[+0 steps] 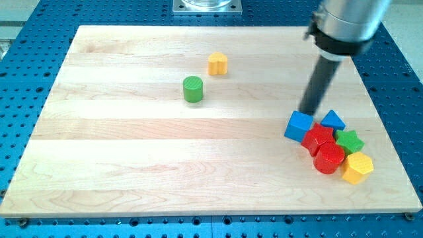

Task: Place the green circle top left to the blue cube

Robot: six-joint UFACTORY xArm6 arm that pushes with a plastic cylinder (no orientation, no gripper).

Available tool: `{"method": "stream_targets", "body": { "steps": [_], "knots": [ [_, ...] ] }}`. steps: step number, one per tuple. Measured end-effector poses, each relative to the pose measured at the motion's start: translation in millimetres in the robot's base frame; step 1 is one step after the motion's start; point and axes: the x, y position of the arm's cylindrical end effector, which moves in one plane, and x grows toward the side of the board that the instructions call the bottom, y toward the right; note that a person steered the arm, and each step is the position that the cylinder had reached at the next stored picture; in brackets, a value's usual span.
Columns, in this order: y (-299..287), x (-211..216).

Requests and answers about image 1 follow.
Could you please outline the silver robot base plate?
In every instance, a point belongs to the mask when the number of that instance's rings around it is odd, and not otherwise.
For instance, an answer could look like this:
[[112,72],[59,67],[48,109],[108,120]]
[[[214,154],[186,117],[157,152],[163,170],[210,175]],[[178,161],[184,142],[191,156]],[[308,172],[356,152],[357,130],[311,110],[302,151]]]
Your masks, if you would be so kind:
[[173,15],[241,15],[241,0],[172,0]]

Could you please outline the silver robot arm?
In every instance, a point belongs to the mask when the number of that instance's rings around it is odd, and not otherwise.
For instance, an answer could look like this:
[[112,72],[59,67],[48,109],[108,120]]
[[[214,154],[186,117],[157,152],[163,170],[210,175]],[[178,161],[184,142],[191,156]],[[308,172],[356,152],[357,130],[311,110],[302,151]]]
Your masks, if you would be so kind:
[[391,0],[322,0],[311,15],[304,39],[313,36],[330,61],[366,52]]

